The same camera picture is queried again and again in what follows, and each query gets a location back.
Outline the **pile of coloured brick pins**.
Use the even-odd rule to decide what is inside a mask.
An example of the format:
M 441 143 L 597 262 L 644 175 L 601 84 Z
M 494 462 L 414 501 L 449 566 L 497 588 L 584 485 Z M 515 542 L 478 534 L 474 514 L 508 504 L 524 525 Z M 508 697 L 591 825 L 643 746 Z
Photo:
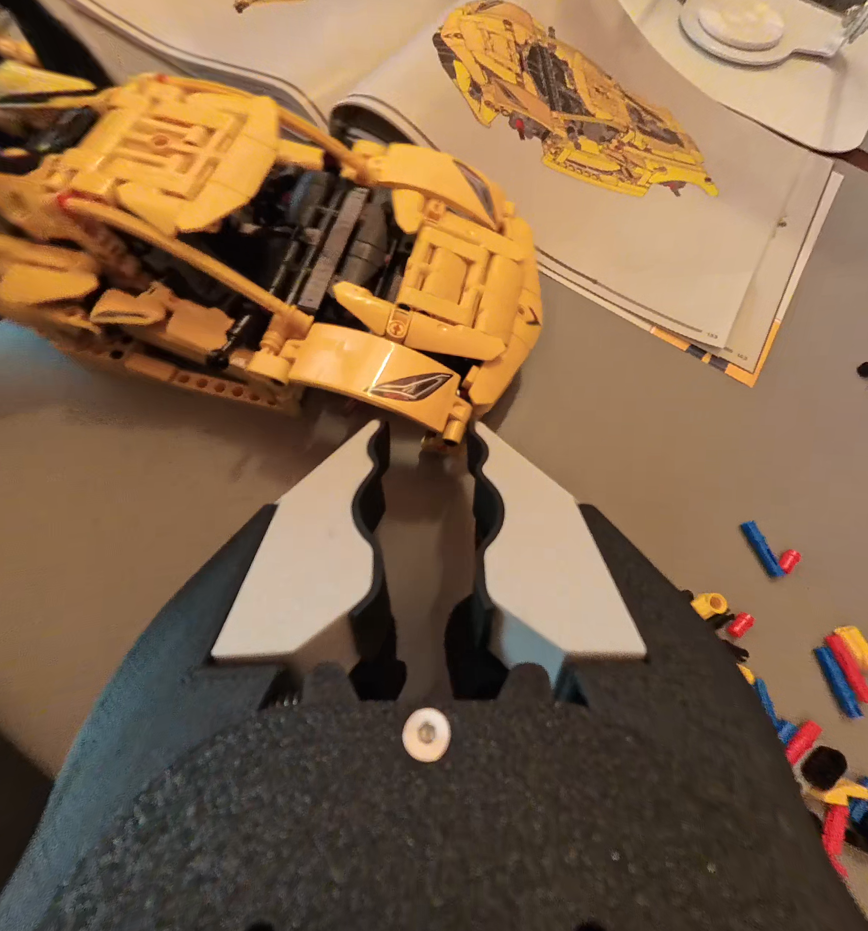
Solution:
M 857 367 L 857 374 L 868 383 L 868 361 Z M 769 580 L 787 578 L 799 565 L 801 554 L 792 547 L 777 553 L 755 520 L 743 521 L 739 532 Z M 747 651 L 733 642 L 751 629 L 754 618 L 747 612 L 729 612 L 727 599 L 719 595 L 688 597 L 702 617 L 712 618 L 709 623 L 717 631 L 724 629 L 727 636 L 722 643 L 731 649 L 737 669 L 754 688 L 772 719 L 801 792 L 818 803 L 816 808 L 821 805 L 824 809 L 822 820 L 815 809 L 810 814 L 820 828 L 822 845 L 832 867 L 846 882 L 847 869 L 842 862 L 845 844 L 868 855 L 868 777 L 853 780 L 844 755 L 818 744 L 821 728 L 815 722 L 797 726 L 777 716 L 766 682 L 747 668 Z M 868 705 L 868 639 L 860 628 L 836 627 L 814 647 L 813 657 L 842 715 L 852 721 L 862 719 L 863 709 Z

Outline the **grey desk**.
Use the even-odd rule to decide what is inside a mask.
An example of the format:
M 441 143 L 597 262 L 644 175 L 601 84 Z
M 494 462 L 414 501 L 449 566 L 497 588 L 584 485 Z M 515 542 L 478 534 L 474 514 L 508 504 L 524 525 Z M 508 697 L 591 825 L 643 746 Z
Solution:
M 41 816 L 0 929 L 868 929 L 777 716 L 868 777 L 814 647 L 868 639 L 868 173 L 828 212 L 746 387 L 551 280 L 483 421 L 577 498 L 648 649 L 450 673 L 473 577 L 460 451 L 329 394 L 288 418 L 71 359 L 0 324 L 0 841 Z M 356 666 L 210 653 L 277 500 L 371 420 L 394 635 Z M 777 553 L 769 580 L 742 539 Z

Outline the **instruction booklet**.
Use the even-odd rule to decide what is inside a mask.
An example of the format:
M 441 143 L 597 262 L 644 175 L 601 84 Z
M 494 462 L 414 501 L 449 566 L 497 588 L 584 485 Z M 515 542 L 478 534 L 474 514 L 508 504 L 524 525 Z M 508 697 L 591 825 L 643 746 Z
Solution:
M 546 274 L 753 378 L 829 209 L 829 159 L 710 99 L 620 2 L 67 5 L 106 64 L 142 55 L 465 161 Z

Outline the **yellow toy brick car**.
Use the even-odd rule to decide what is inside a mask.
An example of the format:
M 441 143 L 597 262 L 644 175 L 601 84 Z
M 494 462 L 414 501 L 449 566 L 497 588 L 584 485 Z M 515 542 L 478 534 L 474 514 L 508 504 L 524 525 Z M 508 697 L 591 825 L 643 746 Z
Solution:
M 457 157 L 209 80 L 0 62 L 0 324 L 282 413 L 320 390 L 288 381 L 285 343 L 370 332 L 458 372 L 468 428 L 543 321 L 530 225 Z

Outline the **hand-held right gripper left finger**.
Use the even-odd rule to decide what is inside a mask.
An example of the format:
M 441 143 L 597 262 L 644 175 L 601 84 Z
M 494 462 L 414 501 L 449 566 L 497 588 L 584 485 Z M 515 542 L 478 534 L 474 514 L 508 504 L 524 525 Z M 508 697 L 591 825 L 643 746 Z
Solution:
M 394 635 L 376 530 L 390 426 L 371 420 L 275 505 L 210 656 L 356 666 Z

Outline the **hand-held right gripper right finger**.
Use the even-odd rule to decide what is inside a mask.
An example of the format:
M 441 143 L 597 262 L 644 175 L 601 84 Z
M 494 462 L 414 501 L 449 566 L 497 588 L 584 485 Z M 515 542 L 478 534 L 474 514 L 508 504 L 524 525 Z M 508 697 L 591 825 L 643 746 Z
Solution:
M 577 498 L 486 425 L 466 456 L 473 577 L 444 632 L 448 671 L 641 669 L 648 649 Z

